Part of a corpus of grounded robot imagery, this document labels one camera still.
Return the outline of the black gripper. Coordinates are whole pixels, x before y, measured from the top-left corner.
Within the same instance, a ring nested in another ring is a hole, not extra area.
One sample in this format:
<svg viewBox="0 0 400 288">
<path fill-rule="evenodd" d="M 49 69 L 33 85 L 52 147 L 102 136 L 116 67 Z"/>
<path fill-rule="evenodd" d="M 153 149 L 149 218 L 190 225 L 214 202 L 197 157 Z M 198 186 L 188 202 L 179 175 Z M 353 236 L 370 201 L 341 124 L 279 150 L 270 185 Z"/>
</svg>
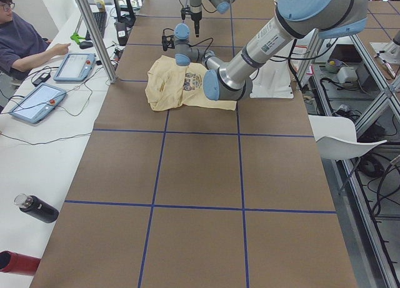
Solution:
<svg viewBox="0 0 400 288">
<path fill-rule="evenodd" d="M 196 37 L 199 37 L 199 29 L 200 29 L 200 20 L 202 19 L 202 11 L 192 12 L 189 6 L 181 8 L 181 19 L 185 20 L 185 18 L 189 16 L 191 20 L 194 22 L 194 30 Z"/>
<path fill-rule="evenodd" d="M 166 35 L 167 30 L 172 32 L 174 31 L 171 28 L 164 28 L 162 30 L 162 36 L 161 36 L 162 49 L 163 50 L 175 49 L 174 34 Z"/>
</svg>

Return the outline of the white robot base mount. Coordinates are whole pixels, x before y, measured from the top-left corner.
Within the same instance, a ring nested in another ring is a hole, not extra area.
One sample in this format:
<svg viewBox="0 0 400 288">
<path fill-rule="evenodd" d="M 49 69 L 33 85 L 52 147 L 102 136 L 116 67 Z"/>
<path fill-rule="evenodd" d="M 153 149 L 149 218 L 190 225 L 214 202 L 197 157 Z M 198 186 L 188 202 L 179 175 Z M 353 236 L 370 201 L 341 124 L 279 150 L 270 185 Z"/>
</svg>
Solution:
<svg viewBox="0 0 400 288">
<path fill-rule="evenodd" d="M 290 48 L 290 45 L 284 47 L 277 53 L 279 57 L 272 57 L 262 68 L 250 75 L 252 79 L 250 98 L 292 99 L 294 97 L 291 73 L 288 62 L 284 59 L 288 57 Z"/>
</svg>

